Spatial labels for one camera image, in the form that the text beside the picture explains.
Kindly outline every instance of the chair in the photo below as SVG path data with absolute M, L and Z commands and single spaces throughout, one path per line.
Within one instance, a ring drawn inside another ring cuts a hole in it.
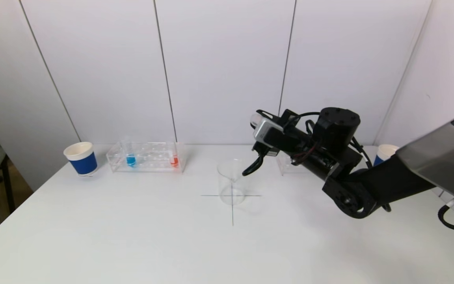
M 5 155 L 5 158 L 0 164 L 0 170 L 3 172 L 3 177 L 0 177 L 0 182 L 5 182 L 5 192 L 7 194 L 7 202 L 8 202 L 8 209 L 9 213 L 12 214 L 15 211 L 15 200 L 13 198 L 13 190 L 11 189 L 11 182 L 9 179 L 9 171 L 8 171 L 8 155 Z

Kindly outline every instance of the paper cup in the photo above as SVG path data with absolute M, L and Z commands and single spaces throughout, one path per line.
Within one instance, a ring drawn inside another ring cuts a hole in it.
M 398 150 L 397 146 L 389 144 L 381 144 L 378 147 L 378 153 L 376 154 L 376 159 L 374 160 L 374 165 L 379 165 L 385 160 L 388 160 L 393 154 Z
M 90 142 L 80 142 L 67 147 L 64 156 L 80 176 L 88 176 L 97 169 L 94 146 Z

